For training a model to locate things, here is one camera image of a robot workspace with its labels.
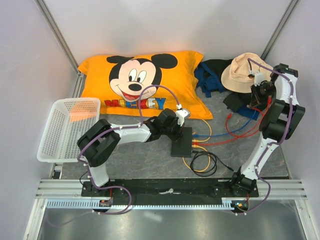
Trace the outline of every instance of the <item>blue cable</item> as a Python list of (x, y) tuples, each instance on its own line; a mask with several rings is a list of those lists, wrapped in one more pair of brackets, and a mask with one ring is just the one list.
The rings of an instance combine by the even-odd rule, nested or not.
[[(244, 129), (244, 128), (251, 122), (251, 120), (254, 118), (255, 114), (256, 114), (256, 110), (254, 110), (254, 113), (252, 114), (251, 118), (250, 118), (242, 127), (240, 127), (240, 128), (237, 129), (237, 130), (231, 131), (231, 133), (239, 132), (239, 131), (241, 131), (242, 129)], [(217, 134), (217, 135), (194, 134), (194, 135), (192, 135), (192, 136), (193, 136), (194, 138), (199, 138), (199, 137), (206, 137), (206, 138), (211, 137), (211, 138), (215, 138), (215, 137), (221, 137), (221, 136), (227, 136), (227, 135), (229, 135), (228, 132), (227, 132), (227, 133), (222, 133), (222, 134)]]

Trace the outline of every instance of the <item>white wall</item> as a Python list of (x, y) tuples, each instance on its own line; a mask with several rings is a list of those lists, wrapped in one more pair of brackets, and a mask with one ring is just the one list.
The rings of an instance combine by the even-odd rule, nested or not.
[(297, 98), (306, 113), (283, 152), (293, 177), (302, 179), (320, 226), (320, 1), (302, 0), (267, 58), (299, 73)]
[(36, 159), (52, 103), (76, 74), (33, 0), (0, 3), (0, 235), (21, 240), (41, 177)]
[(262, 54), (289, 0), (45, 0), (80, 64), (98, 54)]

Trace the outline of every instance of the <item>cartoon eye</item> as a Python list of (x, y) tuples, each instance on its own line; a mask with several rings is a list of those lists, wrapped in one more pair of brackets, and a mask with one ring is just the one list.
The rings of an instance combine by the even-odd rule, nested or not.
[(143, 71), (141, 71), (139, 73), (138, 78), (136, 79), (136, 81), (138, 83), (142, 83), (145, 80), (146, 76), (147, 76), (147, 72), (143, 70)]
[(129, 72), (129, 81), (132, 82), (136, 79), (136, 76), (137, 76), (137, 69), (132, 69), (130, 72)]

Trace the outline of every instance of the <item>laundry basket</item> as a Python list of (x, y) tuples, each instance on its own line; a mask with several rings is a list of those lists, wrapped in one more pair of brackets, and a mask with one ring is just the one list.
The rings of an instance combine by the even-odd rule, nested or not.
[(56, 101), (46, 122), (37, 159), (48, 163), (77, 161), (78, 139), (98, 120), (98, 98), (66, 98)]

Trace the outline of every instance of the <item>mickey mouse pillow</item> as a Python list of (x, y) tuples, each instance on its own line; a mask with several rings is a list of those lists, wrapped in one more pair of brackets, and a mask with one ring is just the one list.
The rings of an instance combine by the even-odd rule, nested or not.
[[(86, 75), (81, 97), (101, 100), (101, 114), (139, 116), (138, 98), (151, 85), (169, 88), (192, 119), (212, 119), (209, 109), (197, 97), (194, 71), (203, 55), (180, 51), (135, 57), (98, 55), (78, 68)], [(148, 88), (141, 97), (144, 117), (158, 116), (163, 109), (177, 110), (175, 98), (166, 89)]]

